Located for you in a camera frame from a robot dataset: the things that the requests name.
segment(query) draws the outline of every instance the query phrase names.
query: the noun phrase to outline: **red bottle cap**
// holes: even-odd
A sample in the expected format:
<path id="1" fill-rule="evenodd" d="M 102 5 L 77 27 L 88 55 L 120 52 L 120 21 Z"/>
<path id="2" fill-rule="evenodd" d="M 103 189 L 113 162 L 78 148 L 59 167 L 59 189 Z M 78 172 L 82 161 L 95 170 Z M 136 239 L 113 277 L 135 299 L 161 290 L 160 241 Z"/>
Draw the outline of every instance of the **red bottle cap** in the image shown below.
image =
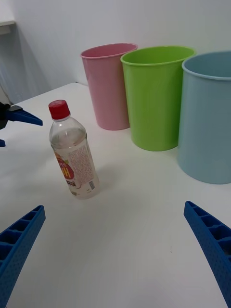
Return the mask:
<path id="1" fill-rule="evenodd" d="M 66 101 L 58 100 L 49 104 L 49 110 L 53 120 L 61 120 L 71 115 Z"/>

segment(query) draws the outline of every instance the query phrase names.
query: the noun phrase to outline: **light blue bucket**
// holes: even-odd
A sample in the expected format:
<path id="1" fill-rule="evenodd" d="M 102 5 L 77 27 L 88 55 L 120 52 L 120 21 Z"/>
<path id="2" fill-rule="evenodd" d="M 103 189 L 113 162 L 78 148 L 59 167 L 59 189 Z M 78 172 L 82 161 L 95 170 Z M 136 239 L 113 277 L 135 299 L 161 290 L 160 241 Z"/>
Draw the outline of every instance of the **light blue bucket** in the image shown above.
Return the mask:
<path id="1" fill-rule="evenodd" d="M 203 182 L 231 182 L 231 51 L 185 60 L 178 163 Z"/>

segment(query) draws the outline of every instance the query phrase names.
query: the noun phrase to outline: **bottle label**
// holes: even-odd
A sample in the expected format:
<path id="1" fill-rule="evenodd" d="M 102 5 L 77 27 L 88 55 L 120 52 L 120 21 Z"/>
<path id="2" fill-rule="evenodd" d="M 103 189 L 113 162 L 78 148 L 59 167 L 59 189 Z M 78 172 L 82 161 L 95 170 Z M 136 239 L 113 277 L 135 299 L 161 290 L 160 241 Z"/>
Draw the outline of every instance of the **bottle label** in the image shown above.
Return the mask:
<path id="1" fill-rule="evenodd" d="M 99 187 L 87 139 L 69 149 L 53 149 L 71 193 L 85 198 Z"/>

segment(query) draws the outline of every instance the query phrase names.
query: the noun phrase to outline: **bottle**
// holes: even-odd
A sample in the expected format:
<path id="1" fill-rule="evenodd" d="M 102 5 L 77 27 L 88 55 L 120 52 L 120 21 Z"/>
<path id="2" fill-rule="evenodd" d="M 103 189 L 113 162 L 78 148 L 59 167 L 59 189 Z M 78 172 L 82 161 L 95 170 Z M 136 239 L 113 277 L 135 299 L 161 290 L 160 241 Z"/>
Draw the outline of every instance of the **bottle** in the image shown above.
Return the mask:
<path id="1" fill-rule="evenodd" d="M 49 140 L 73 195 L 88 199 L 100 189 L 85 128 L 71 117 L 66 101 L 49 104 L 54 120 Z"/>

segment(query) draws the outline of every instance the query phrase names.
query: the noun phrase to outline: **bucket rim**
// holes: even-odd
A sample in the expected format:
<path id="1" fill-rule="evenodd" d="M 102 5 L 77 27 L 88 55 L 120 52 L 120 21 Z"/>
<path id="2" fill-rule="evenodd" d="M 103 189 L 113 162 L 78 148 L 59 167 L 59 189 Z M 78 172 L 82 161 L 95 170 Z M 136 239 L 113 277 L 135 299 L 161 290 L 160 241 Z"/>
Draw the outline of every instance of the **bucket rim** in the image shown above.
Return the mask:
<path id="1" fill-rule="evenodd" d="M 96 56 L 96 57 L 92 57 L 92 56 L 85 56 L 84 53 L 88 52 L 88 51 L 91 51 L 95 48 L 100 48 L 100 47 L 105 47 L 105 46 L 114 46 L 114 45 L 130 45 L 130 46 L 133 46 L 133 49 L 131 49 L 130 51 L 124 51 L 124 52 L 120 52 L 120 53 L 115 53 L 115 54 L 110 54 L 110 55 L 107 55 L 107 56 Z M 128 53 L 128 52 L 132 52 L 134 50 L 136 50 L 138 48 L 138 45 L 137 44 L 134 44 L 134 43 L 112 43 L 112 44 L 105 44 L 105 45 L 100 45 L 100 46 L 95 46 L 95 47 L 92 47 L 92 48 L 88 48 L 84 51 L 82 51 L 82 53 L 80 54 L 80 57 L 82 59 L 106 59 L 106 58 L 113 58 L 113 57 L 118 57 L 118 56 L 123 56 L 125 53 Z"/>
<path id="2" fill-rule="evenodd" d="M 146 50 L 146 49 L 157 49 L 157 48 L 167 48 L 167 47 L 178 47 L 178 48 L 184 48 L 184 49 L 189 49 L 192 51 L 192 55 L 189 57 L 192 57 L 194 55 L 196 55 L 196 50 L 192 47 L 188 47 L 188 46 L 181 46 L 181 45 L 161 45 L 161 46 L 152 46 L 152 47 L 146 47 L 146 48 L 139 48 L 137 50 L 133 50 L 133 51 L 129 51 L 125 54 L 123 54 L 120 58 L 121 62 L 123 64 L 127 64 L 127 65 L 131 65 L 131 66 L 163 66 L 163 65 L 169 65 L 169 64 L 175 64 L 175 63 L 179 63 L 182 62 L 184 60 L 186 60 L 188 57 L 184 57 L 182 59 L 178 59 L 178 60 L 174 60 L 174 61 L 168 61 L 168 62 L 160 62 L 160 63 L 133 63 L 133 62 L 128 62 L 125 61 L 123 58 L 125 56 L 127 56 L 128 54 L 132 53 L 132 52 L 138 52 L 140 50 Z"/>
<path id="3" fill-rule="evenodd" d="M 225 81 L 231 81 L 231 76 L 230 77 L 220 77 L 220 76 L 212 76 L 212 75 L 204 75 L 204 74 L 200 74 L 200 73 L 196 73 L 194 71 L 191 71 L 190 69 L 185 67 L 185 64 L 190 61 L 191 59 L 194 59 L 196 57 L 200 57 L 200 56 L 205 56 L 208 54 L 215 54 L 215 53 L 225 53 L 225 52 L 230 52 L 231 50 L 226 50 L 226 51 L 213 51 L 213 52 L 206 52 L 206 53 L 201 53 L 201 54 L 196 54 L 190 58 L 187 58 L 184 60 L 184 62 L 182 63 L 182 69 L 184 70 L 184 72 L 190 74 L 190 75 L 194 75 L 200 78 L 205 78 L 205 79 L 212 79 L 212 80 L 225 80 Z"/>

